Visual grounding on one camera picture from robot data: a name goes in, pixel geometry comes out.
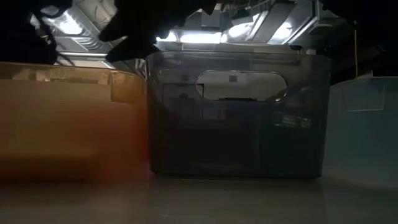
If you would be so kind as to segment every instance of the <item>fluorescent light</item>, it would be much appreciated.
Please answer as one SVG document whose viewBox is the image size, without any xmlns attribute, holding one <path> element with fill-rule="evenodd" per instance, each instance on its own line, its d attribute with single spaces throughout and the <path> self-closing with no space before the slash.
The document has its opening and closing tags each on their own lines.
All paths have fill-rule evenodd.
<svg viewBox="0 0 398 224">
<path fill-rule="evenodd" d="M 35 29 L 40 28 L 40 23 L 34 15 L 32 15 L 32 17 L 30 18 L 30 24 L 32 24 Z"/>
<path fill-rule="evenodd" d="M 255 22 L 259 16 L 260 16 L 259 13 L 257 13 L 256 15 L 254 15 L 254 16 L 253 16 L 253 22 Z"/>
<path fill-rule="evenodd" d="M 64 56 L 71 57 L 103 57 L 105 58 L 106 54 L 101 53 L 79 53 L 79 52 L 60 52 L 60 54 Z"/>
<path fill-rule="evenodd" d="M 214 34 L 185 34 L 181 37 L 181 42 L 198 44 L 219 44 L 221 33 Z"/>
<path fill-rule="evenodd" d="M 55 19 L 48 19 L 56 28 L 65 34 L 77 35 L 83 32 L 83 28 L 72 18 L 67 11 Z"/>
<path fill-rule="evenodd" d="M 292 25 L 288 22 L 284 22 L 275 32 L 272 38 L 284 39 L 288 38 L 292 33 Z"/>
<path fill-rule="evenodd" d="M 177 36 L 173 33 L 170 32 L 169 36 L 167 36 L 166 39 L 161 39 L 160 37 L 156 37 L 156 41 L 169 41 L 169 42 L 176 42 L 177 41 Z"/>
<path fill-rule="evenodd" d="M 239 24 L 236 26 L 233 26 L 229 29 L 228 34 L 231 37 L 239 37 L 240 35 L 243 35 L 244 33 L 246 33 L 247 31 L 250 30 L 250 27 L 253 25 L 252 22 L 247 22 L 244 24 Z"/>
<path fill-rule="evenodd" d="M 227 43 L 227 41 L 228 41 L 228 36 L 227 36 L 226 34 L 223 34 L 223 35 L 221 36 L 220 42 L 221 42 L 221 43 Z"/>
</svg>

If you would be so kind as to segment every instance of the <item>ceiling light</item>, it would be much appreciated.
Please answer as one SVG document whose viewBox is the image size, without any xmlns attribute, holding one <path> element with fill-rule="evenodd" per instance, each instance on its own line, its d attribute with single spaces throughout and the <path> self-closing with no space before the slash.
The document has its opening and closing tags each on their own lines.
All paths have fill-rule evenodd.
<svg viewBox="0 0 398 224">
<path fill-rule="evenodd" d="M 220 42 L 221 42 L 221 43 L 227 43 L 227 41 L 228 41 L 228 36 L 227 36 L 226 34 L 223 34 L 223 35 L 221 36 Z"/>
<path fill-rule="evenodd" d="M 30 24 L 32 24 L 35 29 L 39 29 L 40 28 L 40 22 L 37 20 L 37 18 L 32 15 L 32 17 L 30 18 Z"/>
<path fill-rule="evenodd" d="M 256 15 L 254 15 L 254 16 L 253 16 L 253 21 L 255 22 L 259 16 L 260 16 L 259 13 L 257 13 Z"/>
<path fill-rule="evenodd" d="M 284 39 L 288 38 L 292 33 L 292 25 L 289 22 L 284 22 L 275 32 L 272 38 Z"/>
<path fill-rule="evenodd" d="M 185 34 L 181 37 L 181 42 L 198 44 L 219 44 L 221 33 L 214 34 Z"/>
<path fill-rule="evenodd" d="M 176 42 L 177 36 L 173 32 L 170 32 L 169 36 L 167 36 L 166 39 L 161 39 L 160 37 L 156 37 L 156 41 L 158 41 L 158 42 L 160 42 L 160 41 Z"/>
<path fill-rule="evenodd" d="M 58 18 L 47 20 L 65 34 L 77 35 L 83 32 L 83 28 L 79 26 L 67 11 Z"/>
<path fill-rule="evenodd" d="M 252 24 L 253 24 L 252 22 L 247 22 L 244 24 L 233 26 L 232 28 L 229 29 L 228 34 L 231 37 L 239 37 L 240 35 L 243 35 L 244 33 L 248 32 Z"/>
</svg>

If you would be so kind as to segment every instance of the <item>wire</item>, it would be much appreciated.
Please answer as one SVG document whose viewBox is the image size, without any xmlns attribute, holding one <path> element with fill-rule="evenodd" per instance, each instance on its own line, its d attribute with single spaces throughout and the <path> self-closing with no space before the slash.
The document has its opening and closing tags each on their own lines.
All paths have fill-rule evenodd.
<svg viewBox="0 0 398 224">
<path fill-rule="evenodd" d="M 262 4 L 265 4 L 265 3 L 269 2 L 269 1 L 271 1 L 271 0 L 265 0 L 265 1 L 263 1 L 263 2 L 260 2 L 259 4 L 256 4 L 256 5 L 254 5 L 254 6 L 251 6 L 250 8 L 252 9 L 252 8 L 261 6 Z"/>
<path fill-rule="evenodd" d="M 354 56 L 355 56 L 355 78 L 358 78 L 358 48 L 356 45 L 356 29 L 354 30 Z"/>
</svg>

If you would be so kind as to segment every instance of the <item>plastic storage bin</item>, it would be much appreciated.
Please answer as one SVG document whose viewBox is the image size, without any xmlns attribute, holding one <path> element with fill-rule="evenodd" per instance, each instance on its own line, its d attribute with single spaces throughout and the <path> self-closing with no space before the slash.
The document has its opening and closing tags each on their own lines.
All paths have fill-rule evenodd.
<svg viewBox="0 0 398 224">
<path fill-rule="evenodd" d="M 101 68 L 0 63 L 0 180 L 123 180 L 147 163 L 146 84 Z"/>
<path fill-rule="evenodd" d="M 330 87 L 324 173 L 372 187 L 398 187 L 398 78 Z"/>
<path fill-rule="evenodd" d="M 321 175 L 327 58 L 160 52 L 147 64 L 152 171 Z"/>
</svg>

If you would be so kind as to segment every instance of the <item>floor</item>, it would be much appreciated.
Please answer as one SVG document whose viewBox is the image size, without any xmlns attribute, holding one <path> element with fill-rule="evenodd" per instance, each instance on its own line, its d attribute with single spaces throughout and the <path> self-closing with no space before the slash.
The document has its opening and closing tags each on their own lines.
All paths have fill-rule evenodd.
<svg viewBox="0 0 398 224">
<path fill-rule="evenodd" d="M 114 187 L 0 187 L 2 224 L 398 223 L 398 190 L 317 180 L 151 177 Z"/>
</svg>

